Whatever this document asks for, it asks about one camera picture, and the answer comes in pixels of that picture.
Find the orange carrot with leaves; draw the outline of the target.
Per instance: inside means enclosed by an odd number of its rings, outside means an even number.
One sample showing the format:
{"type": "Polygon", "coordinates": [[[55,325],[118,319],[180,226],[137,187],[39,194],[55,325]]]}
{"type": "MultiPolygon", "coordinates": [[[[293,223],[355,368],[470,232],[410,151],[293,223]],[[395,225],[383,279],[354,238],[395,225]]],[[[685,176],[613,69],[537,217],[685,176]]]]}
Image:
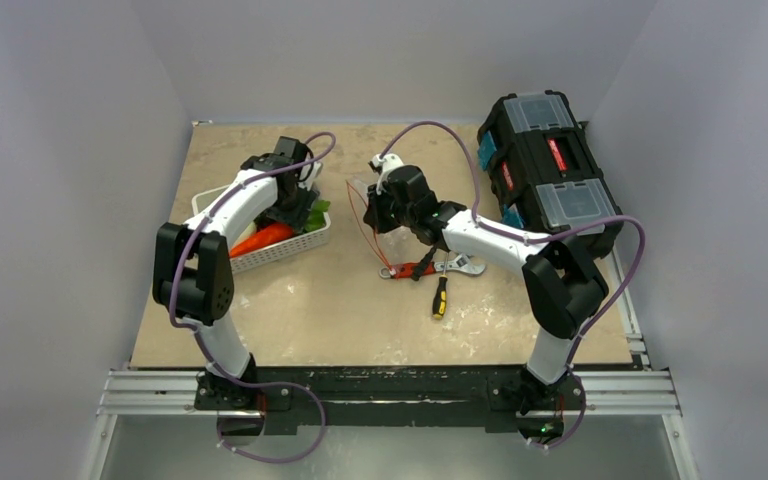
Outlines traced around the orange carrot with leaves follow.
{"type": "Polygon", "coordinates": [[[323,228],[325,226],[325,214],[329,210],[330,205],[330,201],[316,200],[301,230],[294,230],[289,225],[280,222],[272,222],[259,228],[247,239],[235,245],[230,251],[230,257],[240,257],[295,236],[312,233],[323,228]]]}

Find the white radish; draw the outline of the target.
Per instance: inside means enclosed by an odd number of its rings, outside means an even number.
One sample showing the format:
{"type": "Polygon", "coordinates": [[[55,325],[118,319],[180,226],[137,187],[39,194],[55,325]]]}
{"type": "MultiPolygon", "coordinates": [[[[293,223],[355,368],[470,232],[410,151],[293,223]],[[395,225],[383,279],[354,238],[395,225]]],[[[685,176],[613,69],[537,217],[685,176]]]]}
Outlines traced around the white radish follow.
{"type": "Polygon", "coordinates": [[[249,223],[248,226],[242,231],[242,233],[233,241],[232,246],[236,247],[237,245],[245,242],[256,232],[257,225],[254,222],[249,223]]]}

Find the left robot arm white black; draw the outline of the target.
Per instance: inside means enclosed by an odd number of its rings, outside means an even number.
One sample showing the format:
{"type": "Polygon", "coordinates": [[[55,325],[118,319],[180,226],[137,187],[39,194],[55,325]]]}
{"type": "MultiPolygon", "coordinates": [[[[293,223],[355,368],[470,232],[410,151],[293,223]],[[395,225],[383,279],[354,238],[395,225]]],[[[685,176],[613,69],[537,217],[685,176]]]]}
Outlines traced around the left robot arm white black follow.
{"type": "Polygon", "coordinates": [[[157,231],[152,298],[173,327],[193,335],[207,361],[205,389],[232,408],[249,407],[266,387],[230,318],[233,242],[261,217],[303,232],[318,198],[312,182],[319,166],[307,143],[282,136],[273,151],[246,160],[206,209],[157,231]]]}

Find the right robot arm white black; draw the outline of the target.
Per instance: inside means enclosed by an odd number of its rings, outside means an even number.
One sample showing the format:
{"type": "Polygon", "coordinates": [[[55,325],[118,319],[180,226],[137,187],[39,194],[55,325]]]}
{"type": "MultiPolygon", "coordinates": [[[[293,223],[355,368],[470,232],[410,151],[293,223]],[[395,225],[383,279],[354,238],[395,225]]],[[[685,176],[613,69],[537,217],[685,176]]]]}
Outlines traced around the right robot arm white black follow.
{"type": "Polygon", "coordinates": [[[520,374],[525,404],[544,407],[567,379],[575,339],[600,309],[609,288],[577,236],[545,234],[487,221],[465,205],[441,201],[414,165],[373,167],[363,221],[376,233],[404,228],[424,245],[477,256],[520,274],[540,329],[520,374]]]}

